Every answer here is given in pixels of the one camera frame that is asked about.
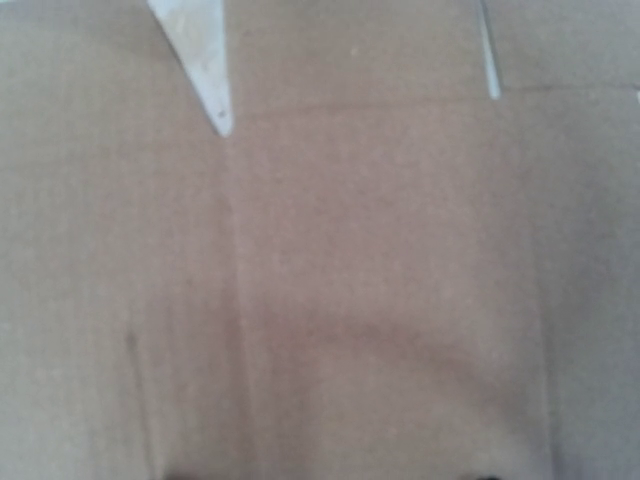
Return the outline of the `brown cardboard box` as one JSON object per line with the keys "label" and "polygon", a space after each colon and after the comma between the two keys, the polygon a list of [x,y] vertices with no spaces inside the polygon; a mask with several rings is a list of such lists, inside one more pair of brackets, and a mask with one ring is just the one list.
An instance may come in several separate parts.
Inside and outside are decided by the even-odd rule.
{"label": "brown cardboard box", "polygon": [[5,1],[5,479],[635,479],[635,1]]}

